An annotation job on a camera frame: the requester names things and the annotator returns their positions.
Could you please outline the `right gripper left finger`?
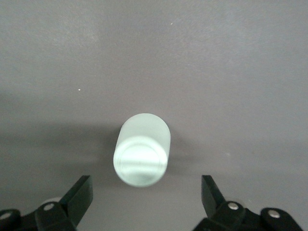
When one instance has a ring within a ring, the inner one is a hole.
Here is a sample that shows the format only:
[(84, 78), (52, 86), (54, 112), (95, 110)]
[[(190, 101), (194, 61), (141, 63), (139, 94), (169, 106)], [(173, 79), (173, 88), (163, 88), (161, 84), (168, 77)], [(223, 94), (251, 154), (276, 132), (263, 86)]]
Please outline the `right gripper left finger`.
[(57, 202), (43, 203), (22, 216), (18, 209), (0, 211), (2, 231), (76, 231), (93, 200), (92, 177), (81, 176)]

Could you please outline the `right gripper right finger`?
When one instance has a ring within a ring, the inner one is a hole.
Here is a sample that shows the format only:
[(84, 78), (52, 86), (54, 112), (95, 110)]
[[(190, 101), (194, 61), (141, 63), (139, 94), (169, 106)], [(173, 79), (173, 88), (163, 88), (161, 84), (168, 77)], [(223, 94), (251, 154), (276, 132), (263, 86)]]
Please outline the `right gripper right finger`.
[(195, 231), (302, 230), (284, 210), (265, 207), (256, 214), (236, 201), (227, 201), (210, 175), (202, 176), (201, 199), (206, 218), (195, 226)]

